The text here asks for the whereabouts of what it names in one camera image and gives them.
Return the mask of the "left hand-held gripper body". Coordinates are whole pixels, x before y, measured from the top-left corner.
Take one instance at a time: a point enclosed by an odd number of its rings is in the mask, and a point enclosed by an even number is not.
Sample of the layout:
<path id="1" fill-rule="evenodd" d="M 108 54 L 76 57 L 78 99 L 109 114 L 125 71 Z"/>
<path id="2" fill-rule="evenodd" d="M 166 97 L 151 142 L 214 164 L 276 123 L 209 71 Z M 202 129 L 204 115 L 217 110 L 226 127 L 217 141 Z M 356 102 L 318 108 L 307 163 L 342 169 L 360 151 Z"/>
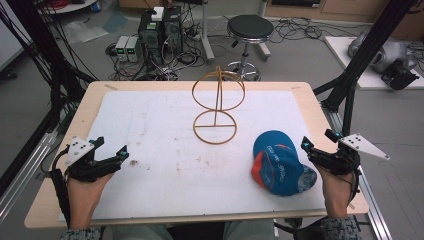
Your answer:
<path id="1" fill-rule="evenodd" d="M 74 137 L 67 152 L 65 174 L 81 182 L 95 182 L 97 179 L 121 169 L 121 165 L 99 166 L 95 155 L 89 151 L 93 146 L 89 141 Z"/>

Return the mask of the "blue and orange cap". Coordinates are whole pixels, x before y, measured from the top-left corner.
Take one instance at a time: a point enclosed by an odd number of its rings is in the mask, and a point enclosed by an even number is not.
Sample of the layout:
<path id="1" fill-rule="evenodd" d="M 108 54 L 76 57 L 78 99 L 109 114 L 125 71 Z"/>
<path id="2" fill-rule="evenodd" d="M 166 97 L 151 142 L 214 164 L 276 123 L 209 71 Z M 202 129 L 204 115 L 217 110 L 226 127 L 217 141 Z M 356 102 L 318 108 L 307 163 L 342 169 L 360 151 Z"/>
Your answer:
<path id="1" fill-rule="evenodd" d="M 253 179 L 264 189 L 280 196 L 292 196 L 311 189 L 317 173 L 302 164 L 291 138 L 270 130 L 257 137 L 253 145 Z"/>

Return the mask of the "gold wire hat stand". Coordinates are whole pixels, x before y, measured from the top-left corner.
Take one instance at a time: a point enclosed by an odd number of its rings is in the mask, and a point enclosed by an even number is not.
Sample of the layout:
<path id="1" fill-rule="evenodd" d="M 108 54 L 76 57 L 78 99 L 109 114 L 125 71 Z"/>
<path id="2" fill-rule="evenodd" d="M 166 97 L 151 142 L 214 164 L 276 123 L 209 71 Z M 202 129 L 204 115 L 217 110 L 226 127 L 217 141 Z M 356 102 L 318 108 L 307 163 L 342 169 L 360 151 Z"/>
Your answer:
<path id="1" fill-rule="evenodd" d="M 212 145 L 231 141 L 238 131 L 237 121 L 231 111 L 238 108 L 246 97 L 246 87 L 241 76 L 217 67 L 193 84 L 191 96 L 203 109 L 192 124 L 195 136 Z"/>

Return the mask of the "person's right hand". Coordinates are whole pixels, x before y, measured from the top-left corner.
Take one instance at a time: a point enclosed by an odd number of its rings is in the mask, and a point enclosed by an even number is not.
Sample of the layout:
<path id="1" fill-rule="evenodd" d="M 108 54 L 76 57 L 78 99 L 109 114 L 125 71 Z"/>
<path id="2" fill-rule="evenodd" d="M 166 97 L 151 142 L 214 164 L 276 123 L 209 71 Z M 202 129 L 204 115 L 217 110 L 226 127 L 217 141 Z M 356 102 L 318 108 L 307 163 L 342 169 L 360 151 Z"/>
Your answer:
<path id="1" fill-rule="evenodd" d="M 352 193 L 352 173 L 333 175 L 327 169 L 317 166 L 323 183 L 325 207 L 329 218 L 346 218 Z"/>

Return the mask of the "person's left hand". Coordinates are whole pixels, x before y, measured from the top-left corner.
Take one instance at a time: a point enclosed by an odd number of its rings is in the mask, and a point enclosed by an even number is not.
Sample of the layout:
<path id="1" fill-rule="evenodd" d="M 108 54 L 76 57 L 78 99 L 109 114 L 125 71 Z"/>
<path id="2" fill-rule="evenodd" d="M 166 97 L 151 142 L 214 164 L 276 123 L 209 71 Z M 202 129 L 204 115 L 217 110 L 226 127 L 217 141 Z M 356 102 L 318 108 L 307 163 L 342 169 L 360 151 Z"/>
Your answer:
<path id="1" fill-rule="evenodd" d="M 74 178 L 68 180 L 67 188 L 72 220 L 90 220 L 92 218 L 103 189 L 111 178 L 112 174 L 108 174 L 95 182 L 81 182 Z"/>

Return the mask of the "white floor platform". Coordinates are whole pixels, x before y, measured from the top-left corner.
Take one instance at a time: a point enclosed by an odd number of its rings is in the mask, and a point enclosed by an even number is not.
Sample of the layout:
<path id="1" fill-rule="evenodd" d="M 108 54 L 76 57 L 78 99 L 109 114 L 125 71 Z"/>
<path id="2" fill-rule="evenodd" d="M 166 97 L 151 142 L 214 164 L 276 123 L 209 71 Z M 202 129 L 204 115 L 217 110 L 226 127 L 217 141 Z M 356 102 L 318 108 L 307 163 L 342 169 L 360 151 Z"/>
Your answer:
<path id="1" fill-rule="evenodd" d="M 326 36 L 324 38 L 327 46 L 338 59 L 343 69 L 350 63 L 351 58 L 348 56 L 348 47 L 355 40 L 355 37 L 333 37 Z M 406 90 L 424 90 L 424 77 L 415 69 L 412 74 L 418 76 L 418 79 L 413 81 L 406 87 Z M 358 80 L 357 88 L 360 90 L 390 90 L 390 87 L 383 82 L 381 75 L 368 67 Z"/>

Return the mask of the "white table mat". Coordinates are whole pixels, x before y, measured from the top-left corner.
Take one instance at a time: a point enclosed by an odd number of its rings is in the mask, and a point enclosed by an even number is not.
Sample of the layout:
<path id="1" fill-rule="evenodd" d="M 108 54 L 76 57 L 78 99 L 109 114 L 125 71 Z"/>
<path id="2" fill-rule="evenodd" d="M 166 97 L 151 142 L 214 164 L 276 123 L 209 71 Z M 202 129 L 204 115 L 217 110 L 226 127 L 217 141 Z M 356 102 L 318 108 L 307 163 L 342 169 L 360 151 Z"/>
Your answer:
<path id="1" fill-rule="evenodd" d="M 253 144 L 267 130 L 300 144 L 308 130 L 290 91 L 227 90 L 235 129 L 215 128 L 212 91 L 110 91 L 89 138 L 103 137 L 98 160 L 127 147 L 129 157 L 107 183 L 96 220 L 321 211 L 321 186 L 281 197 L 251 176 Z"/>

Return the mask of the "black device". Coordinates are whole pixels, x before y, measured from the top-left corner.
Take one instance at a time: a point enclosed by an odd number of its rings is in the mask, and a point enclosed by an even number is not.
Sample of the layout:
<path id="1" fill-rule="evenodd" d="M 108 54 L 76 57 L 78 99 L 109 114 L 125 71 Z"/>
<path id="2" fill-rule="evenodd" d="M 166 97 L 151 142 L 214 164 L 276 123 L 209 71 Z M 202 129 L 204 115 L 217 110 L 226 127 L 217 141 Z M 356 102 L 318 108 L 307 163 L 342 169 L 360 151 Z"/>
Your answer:
<path id="1" fill-rule="evenodd" d="M 393 90 L 405 89 L 417 79 L 418 76 L 408 70 L 400 59 L 396 59 L 381 76 L 381 80 Z"/>

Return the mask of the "grey bench power supply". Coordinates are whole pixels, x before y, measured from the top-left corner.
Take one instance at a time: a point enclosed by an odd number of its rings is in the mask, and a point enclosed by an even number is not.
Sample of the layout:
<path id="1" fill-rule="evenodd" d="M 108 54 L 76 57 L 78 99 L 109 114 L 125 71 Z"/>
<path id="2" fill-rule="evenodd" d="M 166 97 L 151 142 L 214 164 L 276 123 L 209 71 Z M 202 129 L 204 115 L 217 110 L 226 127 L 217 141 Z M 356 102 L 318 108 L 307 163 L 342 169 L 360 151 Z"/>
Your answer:
<path id="1" fill-rule="evenodd" d="M 126 44 L 128 40 L 129 40 L 128 36 L 120 36 L 115 45 L 115 50 L 120 62 L 126 62 L 128 60 L 128 57 L 126 54 Z"/>
<path id="2" fill-rule="evenodd" d="M 129 62 L 137 62 L 139 60 L 140 50 L 136 36 L 129 37 L 126 44 L 126 53 Z"/>

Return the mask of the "grey robot shell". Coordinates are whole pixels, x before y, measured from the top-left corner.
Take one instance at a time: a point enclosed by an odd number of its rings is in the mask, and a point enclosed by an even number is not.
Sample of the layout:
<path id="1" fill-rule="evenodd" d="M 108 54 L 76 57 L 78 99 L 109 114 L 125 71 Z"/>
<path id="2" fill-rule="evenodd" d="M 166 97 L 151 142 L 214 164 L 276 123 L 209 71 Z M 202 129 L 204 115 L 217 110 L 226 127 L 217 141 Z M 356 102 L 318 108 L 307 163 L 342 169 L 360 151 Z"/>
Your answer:
<path id="1" fill-rule="evenodd" d="M 348 47 L 348 56 L 353 57 L 359 50 L 368 35 L 368 31 L 362 31 L 359 36 L 354 39 Z M 383 73 L 396 60 L 399 60 L 404 68 L 412 70 L 417 61 L 413 58 L 412 52 L 402 42 L 389 38 L 379 49 L 371 60 L 369 66 L 377 73 Z"/>

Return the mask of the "black chair seat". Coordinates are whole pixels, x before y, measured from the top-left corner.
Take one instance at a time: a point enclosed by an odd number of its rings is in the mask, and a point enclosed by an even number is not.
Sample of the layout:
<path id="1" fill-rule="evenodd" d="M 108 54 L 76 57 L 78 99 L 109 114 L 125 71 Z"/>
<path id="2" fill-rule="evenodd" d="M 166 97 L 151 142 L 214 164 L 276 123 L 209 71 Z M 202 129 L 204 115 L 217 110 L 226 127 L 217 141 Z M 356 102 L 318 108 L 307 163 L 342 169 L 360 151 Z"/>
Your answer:
<path id="1" fill-rule="evenodd" d="M 173 240 L 222 240 L 223 222 L 190 223 L 167 229 Z"/>

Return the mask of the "black computer tower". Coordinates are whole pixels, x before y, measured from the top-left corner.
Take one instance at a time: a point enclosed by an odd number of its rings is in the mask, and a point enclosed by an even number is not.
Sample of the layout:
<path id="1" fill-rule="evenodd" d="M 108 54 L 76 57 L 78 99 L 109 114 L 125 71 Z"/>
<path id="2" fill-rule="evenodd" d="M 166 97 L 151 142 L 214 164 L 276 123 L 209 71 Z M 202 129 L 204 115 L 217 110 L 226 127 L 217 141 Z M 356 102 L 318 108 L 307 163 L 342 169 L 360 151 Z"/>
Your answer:
<path id="1" fill-rule="evenodd" d="M 167 47 L 173 53 L 183 51 L 181 13 L 180 6 L 166 8 L 164 13 L 163 23 Z"/>
<path id="2" fill-rule="evenodd" d="M 162 64 L 162 46 L 165 40 L 162 21 L 151 19 L 153 11 L 146 10 L 140 19 L 138 35 L 147 55 L 155 64 Z"/>

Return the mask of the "black round stool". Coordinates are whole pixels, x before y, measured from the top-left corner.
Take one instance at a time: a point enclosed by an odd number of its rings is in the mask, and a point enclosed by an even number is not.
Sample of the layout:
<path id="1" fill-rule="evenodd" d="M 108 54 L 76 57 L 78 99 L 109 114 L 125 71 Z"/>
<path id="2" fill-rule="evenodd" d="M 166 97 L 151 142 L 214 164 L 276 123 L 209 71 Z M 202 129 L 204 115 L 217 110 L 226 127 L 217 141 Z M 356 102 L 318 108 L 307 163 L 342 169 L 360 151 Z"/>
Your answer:
<path id="1" fill-rule="evenodd" d="M 272 23 L 258 15 L 238 15 L 227 23 L 227 32 L 234 39 L 232 47 L 244 43 L 244 51 L 239 61 L 229 63 L 224 70 L 239 74 L 243 79 L 260 81 L 261 74 L 258 68 L 248 62 L 251 45 L 259 45 L 268 41 L 274 27 Z"/>

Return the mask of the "grey desk leg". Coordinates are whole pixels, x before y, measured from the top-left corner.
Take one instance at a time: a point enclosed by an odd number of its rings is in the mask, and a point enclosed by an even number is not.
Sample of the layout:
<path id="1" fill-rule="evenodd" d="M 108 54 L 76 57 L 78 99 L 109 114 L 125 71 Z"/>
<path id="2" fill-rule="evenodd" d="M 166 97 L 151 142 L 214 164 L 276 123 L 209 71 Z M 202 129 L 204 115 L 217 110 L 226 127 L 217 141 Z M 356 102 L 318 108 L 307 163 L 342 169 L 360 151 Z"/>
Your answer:
<path id="1" fill-rule="evenodd" d="M 202 6 L 201 43 L 204 49 L 206 63 L 212 64 L 215 61 L 215 55 L 213 53 L 213 50 L 208 38 L 208 0 L 201 0 L 201 6 Z"/>

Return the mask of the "aluminium rail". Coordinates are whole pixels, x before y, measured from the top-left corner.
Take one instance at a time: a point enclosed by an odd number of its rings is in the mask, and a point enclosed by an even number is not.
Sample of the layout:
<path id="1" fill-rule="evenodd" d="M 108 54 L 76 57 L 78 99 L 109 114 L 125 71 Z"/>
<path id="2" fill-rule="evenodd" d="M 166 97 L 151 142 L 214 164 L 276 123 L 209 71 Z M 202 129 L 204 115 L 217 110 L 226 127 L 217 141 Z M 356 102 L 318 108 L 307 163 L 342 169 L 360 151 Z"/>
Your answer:
<path id="1" fill-rule="evenodd" d="M 327 100 L 320 103 L 321 108 L 331 126 L 331 128 L 342 135 L 341 142 L 345 144 L 350 150 L 356 151 L 357 154 L 363 153 L 380 157 L 383 160 L 389 160 L 390 157 L 378 149 L 375 145 L 366 140 L 359 133 L 351 133 L 351 122 L 353 114 L 353 102 L 351 100 L 345 101 L 343 116 L 339 114 L 339 106 L 331 105 Z M 376 240 L 393 240 L 387 224 L 379 209 L 378 203 L 374 197 L 371 187 L 367 181 L 366 175 L 361 167 L 359 170 L 358 184 L 362 195 L 364 196 L 369 210 L 366 213 L 368 221 L 372 227 L 374 237 Z"/>
<path id="2" fill-rule="evenodd" d="M 23 166 L 6 188 L 5 193 L 0 197 L 0 225 L 5 221 L 31 178 L 40 168 L 42 161 L 46 158 L 49 151 L 53 149 L 56 139 L 56 132 L 46 133 L 30 151 L 29 156 L 24 158 Z"/>

